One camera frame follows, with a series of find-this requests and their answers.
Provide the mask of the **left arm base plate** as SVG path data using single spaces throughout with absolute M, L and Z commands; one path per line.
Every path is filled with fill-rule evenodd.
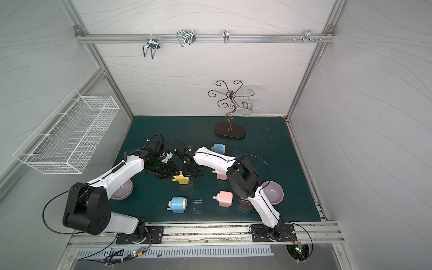
M 146 231 L 142 236 L 119 234 L 115 243 L 117 245 L 161 244 L 163 233 L 163 226 L 146 226 Z

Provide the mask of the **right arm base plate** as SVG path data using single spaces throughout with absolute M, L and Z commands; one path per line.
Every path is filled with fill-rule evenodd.
M 271 236 L 269 230 L 260 224 L 253 224 L 249 226 L 249 232 L 252 235 L 252 241 L 254 243 L 261 242 L 297 242 L 297 234 L 294 229 L 294 225 L 291 223 L 285 223 L 281 230 L 280 237 Z

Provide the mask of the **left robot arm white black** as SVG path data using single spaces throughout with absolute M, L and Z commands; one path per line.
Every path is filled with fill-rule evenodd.
M 67 197 L 63 225 L 90 235 L 141 236 L 144 231 L 138 227 L 143 221 L 111 211 L 109 200 L 122 185 L 143 171 L 161 179 L 178 175 L 172 157 L 163 141 L 150 139 L 143 148 L 125 153 L 118 165 L 96 179 L 74 184 Z

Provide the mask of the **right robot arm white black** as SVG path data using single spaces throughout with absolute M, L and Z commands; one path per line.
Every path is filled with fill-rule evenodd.
M 205 167 L 225 174 L 234 193 L 249 201 L 259 214 L 266 236 L 272 241 L 282 239 L 285 221 L 265 195 L 258 172 L 245 155 L 226 156 L 202 145 L 182 143 L 174 153 L 183 161 L 183 175 L 187 177 L 202 176 Z

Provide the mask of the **yellow pencil sharpener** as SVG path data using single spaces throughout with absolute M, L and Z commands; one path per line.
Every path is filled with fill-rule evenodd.
M 173 176 L 172 181 L 173 181 L 173 182 L 177 182 L 177 183 L 179 183 L 180 185 L 181 185 L 181 184 L 183 184 L 183 185 L 188 185 L 188 184 L 190 183 L 190 178 L 187 177 L 187 176 L 184 176 L 184 175 L 183 175 L 183 172 L 180 171 L 178 175 L 174 175 L 174 176 Z

